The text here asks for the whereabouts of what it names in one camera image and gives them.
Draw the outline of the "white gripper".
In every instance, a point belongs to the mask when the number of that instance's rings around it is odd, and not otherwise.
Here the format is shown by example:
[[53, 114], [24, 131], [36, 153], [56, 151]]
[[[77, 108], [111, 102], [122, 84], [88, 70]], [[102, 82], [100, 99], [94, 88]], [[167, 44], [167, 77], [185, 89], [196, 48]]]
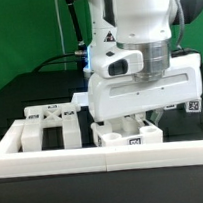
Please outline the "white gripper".
[[143, 114], [154, 110], [150, 119], [160, 122], [165, 106], [199, 99], [202, 91], [201, 56], [198, 53], [173, 57], [159, 80], [142, 81], [134, 75], [103, 79], [93, 74], [88, 85], [89, 112], [96, 122], [134, 115], [144, 126]]

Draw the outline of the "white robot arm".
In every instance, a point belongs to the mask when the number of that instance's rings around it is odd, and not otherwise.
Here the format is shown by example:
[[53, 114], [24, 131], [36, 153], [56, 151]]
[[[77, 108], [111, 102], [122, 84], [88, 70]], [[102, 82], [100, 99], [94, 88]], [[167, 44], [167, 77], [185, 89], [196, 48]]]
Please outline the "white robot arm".
[[201, 99], [201, 55], [171, 50], [171, 26], [199, 16], [203, 0], [89, 0], [93, 45], [89, 113], [95, 122]]

